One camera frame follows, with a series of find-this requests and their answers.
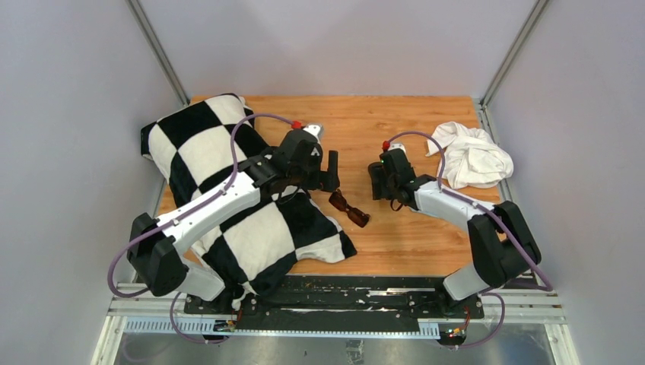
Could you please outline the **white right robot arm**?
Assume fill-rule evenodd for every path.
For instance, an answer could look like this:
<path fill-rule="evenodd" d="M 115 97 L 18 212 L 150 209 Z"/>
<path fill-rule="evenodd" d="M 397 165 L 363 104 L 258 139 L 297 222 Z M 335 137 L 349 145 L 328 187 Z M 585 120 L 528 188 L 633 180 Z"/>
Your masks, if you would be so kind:
<path fill-rule="evenodd" d="M 436 311 L 454 317 L 465 298 L 505 285 L 533 268 L 542 254 L 518 205 L 473 199 L 439 183 L 429 175 L 417 175 L 406 153 L 394 148 L 371 163 L 375 200 L 397 201 L 412 211 L 447 221 L 469 237 L 472 263 L 447 275 L 434 299 Z"/>

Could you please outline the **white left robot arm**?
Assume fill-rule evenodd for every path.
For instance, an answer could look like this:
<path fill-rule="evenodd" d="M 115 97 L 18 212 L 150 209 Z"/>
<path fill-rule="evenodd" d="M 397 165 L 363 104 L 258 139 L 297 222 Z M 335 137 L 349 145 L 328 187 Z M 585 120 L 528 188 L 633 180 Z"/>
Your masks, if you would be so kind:
<path fill-rule="evenodd" d="M 220 276 L 183 256 L 198 239 L 241 211 L 288 186 L 333 192 L 340 185 L 338 152 L 324 152 L 308 129 L 289 131 L 277 147 L 245 159 L 219 186 L 163 216 L 143 213 L 132 222 L 126 258 L 156 297 L 174 291 L 197 296 L 215 314 L 226 313 L 233 294 Z"/>

